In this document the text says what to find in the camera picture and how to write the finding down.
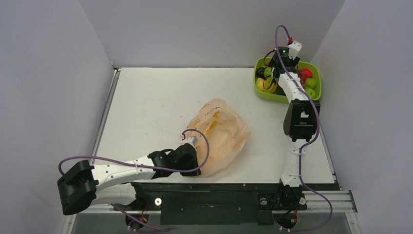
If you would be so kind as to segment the translucent orange plastic bag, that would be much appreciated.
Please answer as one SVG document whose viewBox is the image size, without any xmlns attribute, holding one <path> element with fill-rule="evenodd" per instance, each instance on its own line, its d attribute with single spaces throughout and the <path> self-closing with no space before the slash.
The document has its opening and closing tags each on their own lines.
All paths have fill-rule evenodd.
<svg viewBox="0 0 413 234">
<path fill-rule="evenodd" d="M 241 152 L 251 135 L 247 123 L 222 99 L 207 102 L 188 123 L 186 136 L 198 138 L 195 149 L 198 163 L 208 160 L 201 177 L 209 177 L 226 168 Z"/>
</svg>

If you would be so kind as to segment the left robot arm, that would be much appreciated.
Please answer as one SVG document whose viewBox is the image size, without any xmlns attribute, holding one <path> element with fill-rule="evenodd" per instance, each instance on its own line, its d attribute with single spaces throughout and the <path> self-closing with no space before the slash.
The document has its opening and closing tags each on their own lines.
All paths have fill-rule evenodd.
<svg viewBox="0 0 413 234">
<path fill-rule="evenodd" d="M 154 151 L 126 162 L 107 158 L 106 164 L 91 164 L 86 156 L 77 159 L 68 171 L 61 171 L 57 181 L 64 215 L 80 213 L 92 205 L 111 203 L 139 210 L 145 205 L 145 196 L 136 191 L 131 184 L 133 181 L 164 178 L 173 173 L 201 174 L 192 143 L 183 143 L 175 150 Z"/>
</svg>

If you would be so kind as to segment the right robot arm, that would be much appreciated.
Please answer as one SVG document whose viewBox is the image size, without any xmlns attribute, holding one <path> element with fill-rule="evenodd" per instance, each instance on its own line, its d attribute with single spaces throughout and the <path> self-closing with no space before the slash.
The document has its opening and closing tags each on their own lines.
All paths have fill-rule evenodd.
<svg viewBox="0 0 413 234">
<path fill-rule="evenodd" d="M 305 92 L 296 71 L 297 59 L 289 55 L 289 47 L 280 46 L 271 60 L 277 84 L 288 100 L 288 109 L 283 122 L 284 134 L 289 138 L 284 171 L 280 187 L 275 194 L 276 207 L 294 210 L 305 205 L 302 193 L 302 163 L 307 145 L 319 134 L 319 103 L 313 102 Z"/>
</svg>

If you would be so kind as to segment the green guava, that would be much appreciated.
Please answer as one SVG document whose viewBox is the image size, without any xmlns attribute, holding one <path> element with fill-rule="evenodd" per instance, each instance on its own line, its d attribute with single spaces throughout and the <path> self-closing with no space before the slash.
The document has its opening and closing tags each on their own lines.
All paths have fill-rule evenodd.
<svg viewBox="0 0 413 234">
<path fill-rule="evenodd" d="M 269 78 L 273 77 L 273 68 L 272 67 L 266 67 L 264 70 L 264 80 L 267 80 Z"/>
</svg>

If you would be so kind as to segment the green apple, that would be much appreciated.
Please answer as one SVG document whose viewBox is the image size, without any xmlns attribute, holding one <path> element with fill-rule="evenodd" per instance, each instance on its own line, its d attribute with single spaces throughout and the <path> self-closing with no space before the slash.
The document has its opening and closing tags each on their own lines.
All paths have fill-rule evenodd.
<svg viewBox="0 0 413 234">
<path fill-rule="evenodd" d="M 305 88 L 310 88 L 315 90 L 317 87 L 317 81 L 313 78 L 307 78 L 304 82 Z"/>
</svg>

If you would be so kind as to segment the green plastic fruit tray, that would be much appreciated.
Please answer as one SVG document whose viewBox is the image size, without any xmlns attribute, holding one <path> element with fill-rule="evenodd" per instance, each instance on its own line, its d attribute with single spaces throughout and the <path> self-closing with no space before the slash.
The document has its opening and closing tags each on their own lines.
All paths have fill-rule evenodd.
<svg viewBox="0 0 413 234">
<path fill-rule="evenodd" d="M 266 58 L 266 59 L 264 59 L 264 57 L 259 58 L 256 61 L 254 72 L 256 72 L 256 70 L 259 69 L 260 67 L 265 67 L 264 64 L 269 63 L 270 60 L 271 60 L 270 58 Z M 303 61 L 299 61 L 297 67 L 299 69 L 309 69 L 312 72 L 312 78 L 317 83 L 315 87 L 314 100 L 319 100 L 322 94 L 322 81 L 321 81 L 321 75 L 320 75 L 318 68 L 311 63 L 303 62 Z M 258 77 L 254 73 L 253 81 L 256 82 L 257 79 Z M 275 93 L 273 94 L 262 91 L 262 89 L 259 88 L 257 85 L 255 85 L 254 88 L 255 88 L 255 94 L 261 99 L 288 104 L 287 97 L 283 95 L 282 93 L 278 94 L 278 91 L 282 90 L 279 86 L 277 87 L 277 89 L 275 90 Z"/>
</svg>

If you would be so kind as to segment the yellow lemon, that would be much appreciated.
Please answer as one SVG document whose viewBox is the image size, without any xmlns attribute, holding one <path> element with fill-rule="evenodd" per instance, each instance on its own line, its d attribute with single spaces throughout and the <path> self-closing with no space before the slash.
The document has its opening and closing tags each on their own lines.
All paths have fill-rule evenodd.
<svg viewBox="0 0 413 234">
<path fill-rule="evenodd" d="M 256 83 L 255 83 L 255 84 L 256 84 L 256 88 L 257 88 L 259 91 L 261 91 L 261 92 L 264 92 L 264 86 L 263 86 L 264 82 L 265 82 L 264 79 L 262 79 L 262 78 L 257 78 Z"/>
</svg>

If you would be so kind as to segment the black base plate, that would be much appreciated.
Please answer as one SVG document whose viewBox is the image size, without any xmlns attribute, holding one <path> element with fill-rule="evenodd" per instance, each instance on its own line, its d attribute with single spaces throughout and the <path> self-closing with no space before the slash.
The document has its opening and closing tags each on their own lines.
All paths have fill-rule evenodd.
<svg viewBox="0 0 413 234">
<path fill-rule="evenodd" d="M 287 188 L 281 183 L 138 183 L 136 194 L 122 205 L 149 220 L 150 212 L 160 212 L 162 225 L 292 225 L 296 211 L 309 209 L 312 192 L 307 188 Z"/>
</svg>

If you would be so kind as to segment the aluminium table rail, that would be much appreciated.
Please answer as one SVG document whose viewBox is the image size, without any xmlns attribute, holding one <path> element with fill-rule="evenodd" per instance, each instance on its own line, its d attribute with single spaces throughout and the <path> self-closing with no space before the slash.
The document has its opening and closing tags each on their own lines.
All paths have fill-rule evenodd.
<svg viewBox="0 0 413 234">
<path fill-rule="evenodd" d="M 112 99 L 113 99 L 113 96 L 114 96 L 114 93 L 115 93 L 115 90 L 116 90 L 116 86 L 117 86 L 117 83 L 118 83 L 120 73 L 121 73 L 121 68 L 116 68 L 114 70 L 112 82 L 111 82 L 111 85 L 110 85 L 110 89 L 109 89 L 108 96 L 107 96 L 107 99 L 106 99 L 106 102 L 105 102 L 104 110 L 103 110 L 103 113 L 102 113 L 102 116 L 101 116 L 101 120 L 100 120 L 100 123 L 99 123 L 98 130 L 97 130 L 96 138 L 95 138 L 95 141 L 94 141 L 94 146 L 93 146 L 93 149 L 92 149 L 92 152 L 91 152 L 92 156 L 97 156 L 99 144 L 100 144 L 100 141 L 101 141 L 102 134 L 104 132 L 106 120 L 107 120 L 107 117 L 108 117 L 108 114 L 109 114 L 109 111 L 110 111 Z M 75 218 L 76 218 L 76 215 L 70 215 L 70 216 L 65 217 L 62 229 L 60 231 L 60 234 L 71 234 L 72 233 Z"/>
</svg>

